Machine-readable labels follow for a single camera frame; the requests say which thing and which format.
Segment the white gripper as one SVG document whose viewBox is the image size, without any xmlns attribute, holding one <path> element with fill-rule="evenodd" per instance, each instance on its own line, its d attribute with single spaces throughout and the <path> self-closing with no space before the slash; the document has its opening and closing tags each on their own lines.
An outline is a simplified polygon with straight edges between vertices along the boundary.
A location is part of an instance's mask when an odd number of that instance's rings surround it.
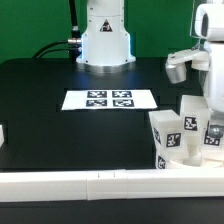
<svg viewBox="0 0 224 224">
<path fill-rule="evenodd" d="M 204 97 L 212 112 L 208 134 L 212 138 L 224 136 L 224 43 L 206 42 L 210 56 L 209 70 L 203 86 Z"/>
</svg>

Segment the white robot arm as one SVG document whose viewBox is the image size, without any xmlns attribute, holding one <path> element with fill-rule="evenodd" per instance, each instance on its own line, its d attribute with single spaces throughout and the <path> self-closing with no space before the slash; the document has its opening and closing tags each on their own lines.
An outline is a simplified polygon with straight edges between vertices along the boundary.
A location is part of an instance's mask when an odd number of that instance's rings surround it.
<svg viewBox="0 0 224 224">
<path fill-rule="evenodd" d="M 171 83 L 186 80 L 185 64 L 198 70 L 210 112 L 208 135 L 224 136 L 224 0 L 194 0 L 191 35 L 198 43 L 168 55 Z M 124 0 L 87 0 L 87 28 L 81 36 L 79 67 L 97 73 L 119 71 L 135 62 L 124 28 Z"/>
</svg>

